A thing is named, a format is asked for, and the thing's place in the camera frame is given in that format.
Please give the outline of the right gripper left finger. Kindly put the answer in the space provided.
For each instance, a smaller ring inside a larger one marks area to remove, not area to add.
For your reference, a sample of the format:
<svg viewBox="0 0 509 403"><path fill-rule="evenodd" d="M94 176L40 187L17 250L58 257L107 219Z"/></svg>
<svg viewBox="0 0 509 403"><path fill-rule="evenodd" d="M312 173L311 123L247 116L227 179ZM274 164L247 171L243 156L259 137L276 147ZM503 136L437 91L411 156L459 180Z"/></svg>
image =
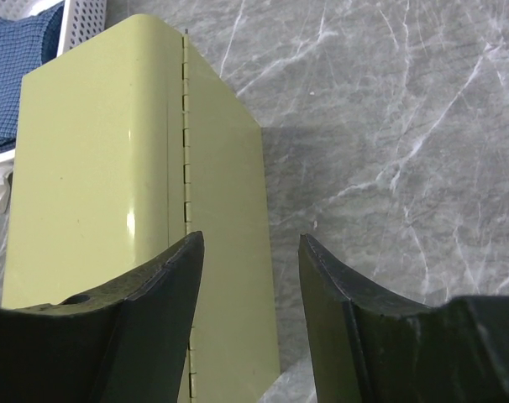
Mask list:
<svg viewBox="0 0 509 403"><path fill-rule="evenodd" d="M0 402L175 402L204 237L58 305L0 307Z"/></svg>

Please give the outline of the olive green metal drawer box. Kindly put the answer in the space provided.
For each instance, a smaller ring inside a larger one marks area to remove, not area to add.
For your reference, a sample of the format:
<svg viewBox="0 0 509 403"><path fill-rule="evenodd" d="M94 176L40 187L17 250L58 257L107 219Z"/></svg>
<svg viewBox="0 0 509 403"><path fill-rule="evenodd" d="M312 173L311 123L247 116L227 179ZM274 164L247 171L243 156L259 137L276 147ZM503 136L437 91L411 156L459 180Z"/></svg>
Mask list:
<svg viewBox="0 0 509 403"><path fill-rule="evenodd" d="M137 14L23 79L2 305L59 303L205 240L183 402L280 373L258 123L189 37Z"/></svg>

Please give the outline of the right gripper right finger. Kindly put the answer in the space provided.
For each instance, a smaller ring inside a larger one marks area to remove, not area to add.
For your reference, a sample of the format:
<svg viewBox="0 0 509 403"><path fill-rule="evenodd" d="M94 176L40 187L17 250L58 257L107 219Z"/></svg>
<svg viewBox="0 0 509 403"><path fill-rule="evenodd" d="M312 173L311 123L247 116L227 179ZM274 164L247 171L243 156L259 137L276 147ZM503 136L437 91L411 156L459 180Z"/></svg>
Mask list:
<svg viewBox="0 0 509 403"><path fill-rule="evenodd" d="M387 290L313 236L299 274L321 402L509 402L509 296L437 307Z"/></svg>

